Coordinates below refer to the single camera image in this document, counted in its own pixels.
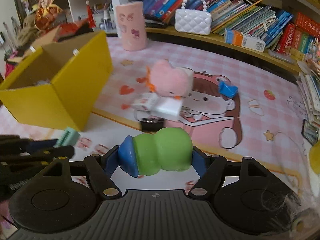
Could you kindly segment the green and blue toy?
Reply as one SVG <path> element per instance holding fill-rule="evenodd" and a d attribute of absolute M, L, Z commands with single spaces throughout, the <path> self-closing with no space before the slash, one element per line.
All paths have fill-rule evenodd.
<path fill-rule="evenodd" d="M 118 150 L 119 166 L 137 178 L 153 176 L 160 170 L 185 171 L 190 168 L 193 142 L 178 127 L 160 129 L 155 134 L 128 135 Z"/>

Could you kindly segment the pink plush heart toy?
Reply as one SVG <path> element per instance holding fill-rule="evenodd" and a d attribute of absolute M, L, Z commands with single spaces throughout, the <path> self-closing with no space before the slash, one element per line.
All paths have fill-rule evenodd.
<path fill-rule="evenodd" d="M 163 97 L 186 98 L 193 88 L 194 71 L 173 67 L 168 60 L 159 60 L 152 67 L 156 94 Z"/>

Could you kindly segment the small white red box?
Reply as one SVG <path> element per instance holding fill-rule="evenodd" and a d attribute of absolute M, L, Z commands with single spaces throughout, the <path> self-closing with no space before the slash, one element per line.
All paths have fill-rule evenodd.
<path fill-rule="evenodd" d="M 133 103 L 131 103 L 131 106 L 138 111 L 151 111 L 156 106 L 159 99 L 160 97 L 156 93 L 142 93 L 133 101 Z"/>

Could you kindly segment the black binder clip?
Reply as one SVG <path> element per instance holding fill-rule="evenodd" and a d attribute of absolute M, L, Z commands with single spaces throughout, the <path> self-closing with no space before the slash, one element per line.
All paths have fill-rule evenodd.
<path fill-rule="evenodd" d="M 143 118 L 139 122 L 142 132 L 158 132 L 164 128 L 163 118 Z"/>

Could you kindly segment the white charger block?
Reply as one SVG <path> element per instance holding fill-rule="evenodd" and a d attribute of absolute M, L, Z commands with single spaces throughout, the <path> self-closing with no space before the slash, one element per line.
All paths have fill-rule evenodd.
<path fill-rule="evenodd" d="M 183 99 L 160 97 L 159 101 L 151 110 L 151 115 L 166 120 L 177 121 L 183 106 Z"/>

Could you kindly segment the orange hair clip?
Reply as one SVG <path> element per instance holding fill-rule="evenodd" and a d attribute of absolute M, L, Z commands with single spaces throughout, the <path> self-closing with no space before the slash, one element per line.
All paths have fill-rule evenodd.
<path fill-rule="evenodd" d="M 156 92 L 156 86 L 153 83 L 154 80 L 154 73 L 153 70 L 146 66 L 146 86 L 148 87 L 150 92 Z"/>

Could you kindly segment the white orange medicine box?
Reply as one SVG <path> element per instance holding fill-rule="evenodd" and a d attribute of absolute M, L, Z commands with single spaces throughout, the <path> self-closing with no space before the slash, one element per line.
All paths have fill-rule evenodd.
<path fill-rule="evenodd" d="M 265 41 L 259 37 L 226 28 L 224 39 L 227 44 L 263 52 Z"/>

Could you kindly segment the stack of magazines right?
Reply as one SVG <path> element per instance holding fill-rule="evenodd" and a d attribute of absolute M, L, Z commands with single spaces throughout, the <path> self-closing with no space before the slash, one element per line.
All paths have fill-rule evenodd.
<path fill-rule="evenodd" d="M 314 145 L 319 140 L 319 64 L 298 61 L 300 68 L 297 85 L 306 109 L 303 121 L 302 135 Z"/>

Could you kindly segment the wooden shelf board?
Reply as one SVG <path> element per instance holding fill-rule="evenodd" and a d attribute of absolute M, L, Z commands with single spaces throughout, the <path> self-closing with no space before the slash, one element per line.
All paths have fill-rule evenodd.
<path fill-rule="evenodd" d="M 240 46 L 227 44 L 224 42 L 223 37 L 216 34 L 201 36 L 179 33 L 173 27 L 167 27 L 165 29 L 147 28 L 146 31 L 148 33 L 148 38 L 152 40 L 214 52 L 252 64 L 285 79 L 290 79 L 291 76 L 298 75 L 300 72 L 300 68 L 296 63 L 291 64 L 271 57 L 267 51 L 261 53 Z"/>

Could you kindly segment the white pen holder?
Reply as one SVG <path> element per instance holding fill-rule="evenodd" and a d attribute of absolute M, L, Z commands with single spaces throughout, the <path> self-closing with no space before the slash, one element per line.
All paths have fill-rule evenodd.
<path fill-rule="evenodd" d="M 103 9 L 103 17 L 99 23 L 99 28 L 106 33 L 116 30 L 116 20 L 112 4 L 105 5 Z"/>

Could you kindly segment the white quilted pearl handbag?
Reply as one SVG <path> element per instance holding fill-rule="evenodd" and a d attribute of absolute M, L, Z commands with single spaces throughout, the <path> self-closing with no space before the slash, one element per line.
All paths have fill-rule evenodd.
<path fill-rule="evenodd" d="M 180 9 L 175 11 L 175 30 L 180 33 L 189 33 L 197 35 L 209 35 L 211 31 L 212 17 L 207 12 L 207 2 L 202 2 L 202 10 L 186 9 L 190 0 L 183 0 Z"/>

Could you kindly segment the pink cylindrical holder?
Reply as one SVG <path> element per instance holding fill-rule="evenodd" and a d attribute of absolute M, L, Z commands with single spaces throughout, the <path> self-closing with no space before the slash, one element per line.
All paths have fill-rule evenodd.
<path fill-rule="evenodd" d="M 136 1 L 116 6 L 117 29 L 123 49 L 138 51 L 146 47 L 147 35 L 143 2 Z"/>

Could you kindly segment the row of leaning books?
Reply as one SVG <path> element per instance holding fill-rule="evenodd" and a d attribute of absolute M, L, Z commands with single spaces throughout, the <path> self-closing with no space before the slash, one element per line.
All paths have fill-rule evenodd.
<path fill-rule="evenodd" d="M 205 0 L 207 12 L 211 14 L 210 34 L 223 36 L 226 28 L 259 37 L 265 41 L 265 49 L 272 46 L 284 33 L 293 14 L 274 9 L 270 5 L 261 6 L 249 0 Z M 165 26 L 175 25 L 175 11 L 183 0 L 143 0 L 143 10 L 148 20 Z M 190 0 L 186 9 L 202 10 L 199 0 Z"/>

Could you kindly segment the red gold festive decoration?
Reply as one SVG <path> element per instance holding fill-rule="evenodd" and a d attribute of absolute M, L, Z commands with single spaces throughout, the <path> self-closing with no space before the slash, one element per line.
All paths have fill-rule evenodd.
<path fill-rule="evenodd" d="M 37 29 L 45 30 L 50 27 L 63 11 L 54 1 L 55 0 L 39 0 L 34 21 Z"/>

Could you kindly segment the red dictionary books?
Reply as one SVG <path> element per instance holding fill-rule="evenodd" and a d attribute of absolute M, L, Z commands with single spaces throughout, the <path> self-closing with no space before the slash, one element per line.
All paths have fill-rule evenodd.
<path fill-rule="evenodd" d="M 294 60 L 304 61 L 318 35 L 319 22 L 299 12 L 294 22 L 286 25 L 275 51 Z"/>

